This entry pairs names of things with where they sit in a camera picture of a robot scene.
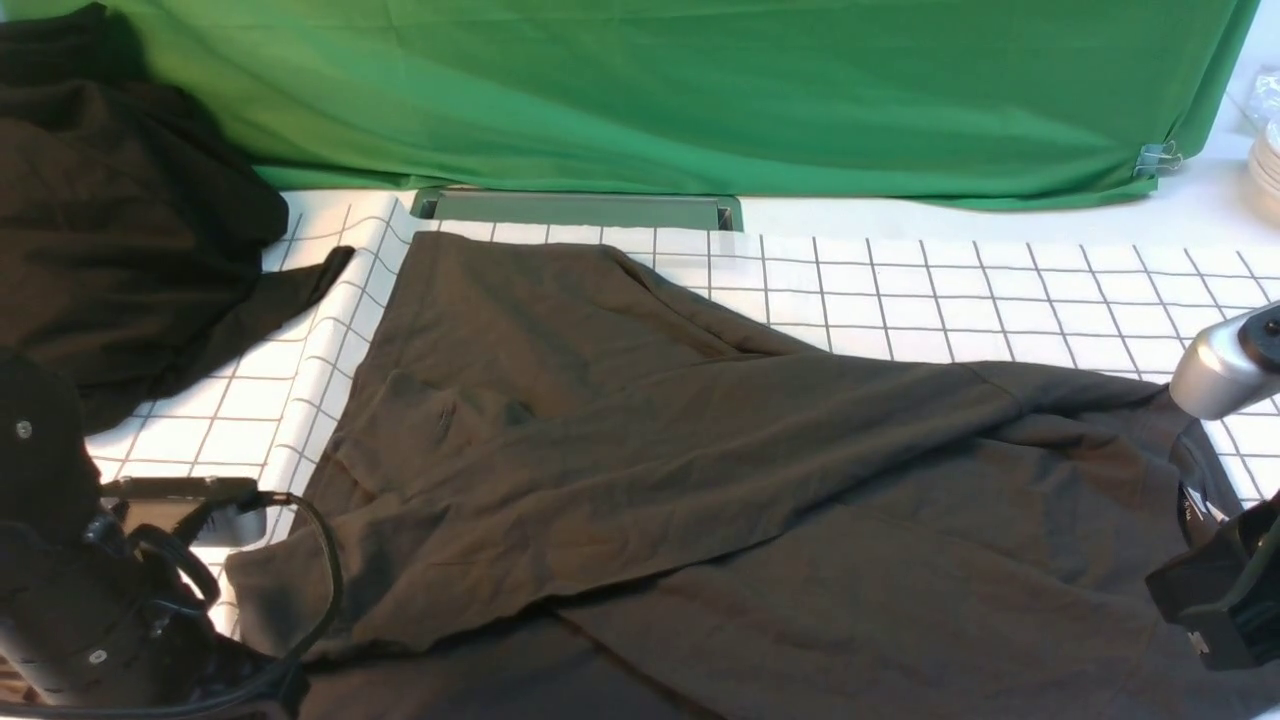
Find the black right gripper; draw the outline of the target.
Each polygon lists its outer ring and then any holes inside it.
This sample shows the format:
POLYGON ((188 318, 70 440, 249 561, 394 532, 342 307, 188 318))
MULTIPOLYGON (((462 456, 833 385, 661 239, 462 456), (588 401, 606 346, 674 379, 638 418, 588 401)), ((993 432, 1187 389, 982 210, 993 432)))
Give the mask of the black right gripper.
POLYGON ((1226 516, 1183 489, 1178 520, 1187 551, 1146 577, 1167 624, 1181 628, 1211 671, 1262 667, 1279 657, 1277 500, 1226 516))

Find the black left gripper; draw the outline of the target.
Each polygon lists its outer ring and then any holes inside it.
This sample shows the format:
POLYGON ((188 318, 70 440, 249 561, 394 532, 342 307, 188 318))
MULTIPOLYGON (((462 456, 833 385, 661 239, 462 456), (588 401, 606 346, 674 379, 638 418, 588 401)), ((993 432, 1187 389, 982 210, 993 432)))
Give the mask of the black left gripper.
POLYGON ((22 719, 294 719, 300 650, 218 630, 221 585, 196 547, 265 536, 291 493, 244 477, 127 477, 64 509, 3 512, 3 661, 22 719))

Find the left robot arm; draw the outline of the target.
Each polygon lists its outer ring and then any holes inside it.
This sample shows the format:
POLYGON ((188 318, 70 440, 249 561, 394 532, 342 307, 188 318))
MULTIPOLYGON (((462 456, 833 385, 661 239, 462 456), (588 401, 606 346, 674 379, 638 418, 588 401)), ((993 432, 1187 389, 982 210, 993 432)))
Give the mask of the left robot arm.
POLYGON ((102 501, 76 387, 3 350, 3 716, 294 719, 293 656, 221 634, 220 585, 192 552, 210 515, 257 498, 214 480, 173 530, 102 501))

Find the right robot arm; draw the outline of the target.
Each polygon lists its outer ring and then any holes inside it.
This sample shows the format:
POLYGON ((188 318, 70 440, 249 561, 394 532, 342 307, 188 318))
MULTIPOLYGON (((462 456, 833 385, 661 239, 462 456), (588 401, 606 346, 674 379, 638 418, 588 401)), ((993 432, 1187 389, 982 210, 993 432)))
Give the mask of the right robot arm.
MULTIPOLYGON (((1279 310, 1257 307, 1204 328, 1169 386, 1201 420, 1221 420, 1277 395, 1279 310)), ((1187 551, 1146 578, 1164 620, 1181 628, 1206 669, 1248 670, 1279 656, 1277 497, 1235 515, 1180 484, 1178 519, 1187 551)))

